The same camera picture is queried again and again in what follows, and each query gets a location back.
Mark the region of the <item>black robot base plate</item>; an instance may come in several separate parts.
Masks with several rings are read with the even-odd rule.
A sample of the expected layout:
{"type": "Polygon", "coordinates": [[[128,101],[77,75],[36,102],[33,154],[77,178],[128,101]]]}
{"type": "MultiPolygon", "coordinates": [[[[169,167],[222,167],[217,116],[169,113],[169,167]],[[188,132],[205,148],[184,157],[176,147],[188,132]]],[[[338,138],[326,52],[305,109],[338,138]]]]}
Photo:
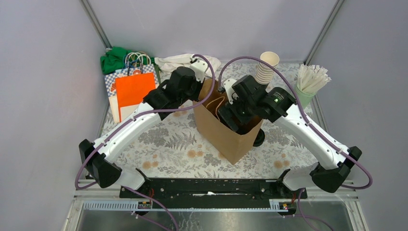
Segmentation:
{"type": "Polygon", "coordinates": [[[306,192],[291,191],[280,179],[199,179],[149,178],[136,193],[124,187],[120,198],[141,199],[152,196],[164,206],[170,204],[221,203],[246,205],[252,201],[279,200],[294,202],[298,196],[307,198],[306,192]]]}

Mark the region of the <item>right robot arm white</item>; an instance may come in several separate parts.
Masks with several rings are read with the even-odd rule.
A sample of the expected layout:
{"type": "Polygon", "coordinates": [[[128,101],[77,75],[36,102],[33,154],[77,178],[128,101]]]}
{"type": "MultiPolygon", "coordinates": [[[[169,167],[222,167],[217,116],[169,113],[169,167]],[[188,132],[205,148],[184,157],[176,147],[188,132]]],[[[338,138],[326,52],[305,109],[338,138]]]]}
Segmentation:
{"type": "Polygon", "coordinates": [[[237,132],[255,117],[268,120],[286,129],[317,159],[310,166],[284,171],[276,185],[278,196],[288,198],[296,190],[311,186],[334,193],[344,184],[362,151],[335,142],[309,116],[301,114],[289,92],[280,87],[267,91],[267,86],[251,75],[227,79],[222,87],[228,99],[217,114],[231,130],[237,132]]]}

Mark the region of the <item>brown paper bag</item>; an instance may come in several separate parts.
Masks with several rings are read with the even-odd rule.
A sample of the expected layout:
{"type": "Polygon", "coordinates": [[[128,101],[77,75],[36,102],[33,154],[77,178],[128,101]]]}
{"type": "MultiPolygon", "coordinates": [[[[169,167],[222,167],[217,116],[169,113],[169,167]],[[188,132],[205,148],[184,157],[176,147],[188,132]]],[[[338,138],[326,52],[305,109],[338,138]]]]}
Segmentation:
{"type": "Polygon", "coordinates": [[[232,165],[242,159],[253,147],[254,141],[261,128],[263,120],[253,118],[247,125],[242,126],[242,131],[234,132],[216,116],[227,101],[226,93],[212,90],[212,80],[206,79],[199,94],[202,100],[210,93],[210,97],[201,105],[193,109],[198,132],[209,141],[232,165]]]}

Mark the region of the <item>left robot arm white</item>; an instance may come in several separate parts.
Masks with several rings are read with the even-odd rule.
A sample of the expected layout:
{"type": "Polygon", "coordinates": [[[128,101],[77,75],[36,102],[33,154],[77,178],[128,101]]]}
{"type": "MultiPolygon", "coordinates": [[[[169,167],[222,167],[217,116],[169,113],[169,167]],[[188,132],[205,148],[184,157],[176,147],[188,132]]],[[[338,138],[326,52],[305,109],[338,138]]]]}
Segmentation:
{"type": "Polygon", "coordinates": [[[130,187],[138,198],[149,193],[149,185],[141,171],[123,170],[116,159],[135,139],[150,127],[160,123],[186,101],[197,101],[208,66],[204,63],[178,67],[156,89],[150,91],[125,120],[103,137],[79,144],[83,167],[101,188],[113,184],[130,187]]]}

